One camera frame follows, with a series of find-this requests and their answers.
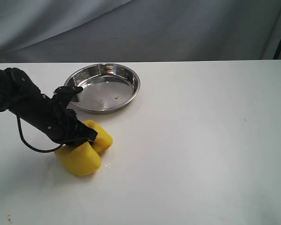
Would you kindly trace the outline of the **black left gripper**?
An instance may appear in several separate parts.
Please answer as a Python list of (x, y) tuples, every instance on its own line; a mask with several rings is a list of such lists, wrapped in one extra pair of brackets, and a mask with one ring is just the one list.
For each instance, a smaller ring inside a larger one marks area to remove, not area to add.
[(94, 141), (98, 135), (91, 121), (80, 122), (76, 113), (66, 109), (59, 99), (40, 93), (13, 100), (13, 114), (17, 119), (43, 132), (54, 143), (79, 146)]

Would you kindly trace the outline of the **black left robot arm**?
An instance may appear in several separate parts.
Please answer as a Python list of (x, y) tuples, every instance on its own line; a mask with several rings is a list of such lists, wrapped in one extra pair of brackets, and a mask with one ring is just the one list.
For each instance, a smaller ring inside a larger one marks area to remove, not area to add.
[(80, 145), (93, 142), (97, 132), (77, 119), (67, 106), (82, 87), (58, 87), (48, 97), (18, 68), (0, 69), (0, 112), (10, 111), (17, 121), (26, 121), (54, 143)]

